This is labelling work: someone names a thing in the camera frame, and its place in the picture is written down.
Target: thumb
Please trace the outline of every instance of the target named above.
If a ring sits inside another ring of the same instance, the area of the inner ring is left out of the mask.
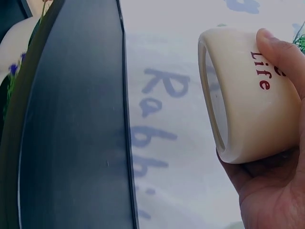
[[[293,181],[295,187],[305,191],[305,55],[296,45],[280,41],[266,29],[257,32],[256,43],[260,53],[291,80],[302,100],[300,155]]]
[[[260,53],[271,64],[283,71],[294,84],[301,99],[305,97],[305,56],[299,48],[275,38],[268,30],[260,29],[256,34]]]

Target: white bowl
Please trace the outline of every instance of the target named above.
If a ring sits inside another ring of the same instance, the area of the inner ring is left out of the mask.
[[[203,32],[198,62],[220,158],[238,164],[299,143],[300,98],[258,51],[256,33],[229,27]]]

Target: blue letter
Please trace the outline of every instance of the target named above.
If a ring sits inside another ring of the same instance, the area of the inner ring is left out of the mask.
[[[293,28],[295,29],[295,36],[296,34],[299,32],[299,30],[301,29],[301,25],[297,24],[297,23],[293,23],[292,24]]]
[[[154,168],[168,167],[167,162],[156,160],[154,158],[145,158],[138,155],[133,155],[132,160],[135,165],[139,165],[141,167],[140,170],[136,170],[135,168],[133,168],[134,178],[145,176],[148,172],[148,167],[154,167]]]
[[[260,4],[255,0],[244,0],[244,3],[240,3],[237,0],[224,0],[227,3],[227,7],[237,12],[247,12],[251,14],[258,14]]]
[[[162,80],[167,93],[174,98],[179,98],[184,96],[189,90],[190,77],[186,75],[179,75],[175,73],[161,72],[154,69],[146,69],[145,74],[152,74],[155,77],[152,78],[148,84],[142,90],[143,93],[147,94],[153,90],[157,83]],[[182,84],[183,88],[180,91],[176,91],[171,83],[171,80],[178,81]]]
[[[146,211],[138,209],[138,216],[144,218],[144,219],[151,219],[151,215],[148,214]]]
[[[149,114],[158,112],[162,109],[162,102],[154,98],[142,99],[139,105],[142,109],[143,118],[146,118]]]
[[[167,140],[176,140],[178,137],[177,135],[172,134],[170,132],[166,132],[164,130],[160,130],[144,125],[133,126],[130,128],[130,132],[131,132],[132,145],[140,148],[147,146],[151,142],[152,137],[160,137]],[[145,135],[145,138],[138,139],[136,138],[136,134]]]

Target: finger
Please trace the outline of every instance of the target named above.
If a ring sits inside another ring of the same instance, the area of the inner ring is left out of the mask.
[[[300,155],[294,183],[305,192],[305,56],[296,45],[278,40],[266,29],[257,32],[256,43],[261,54],[291,80],[302,100]]]
[[[271,64],[278,67],[294,84],[300,98],[305,97],[305,56],[299,48],[275,38],[268,30],[260,29],[256,34],[260,53]]]
[[[227,173],[230,181],[232,182],[237,193],[240,194],[242,188],[246,185],[248,181],[252,179],[251,175],[247,173],[241,165],[232,165],[223,162],[217,152],[217,157],[222,164],[225,172]]]

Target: black frame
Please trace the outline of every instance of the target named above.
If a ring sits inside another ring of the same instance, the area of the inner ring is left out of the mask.
[[[0,1],[0,43],[6,32],[16,23],[32,16],[26,0]]]
[[[0,146],[1,229],[137,229],[119,0],[56,0]]]

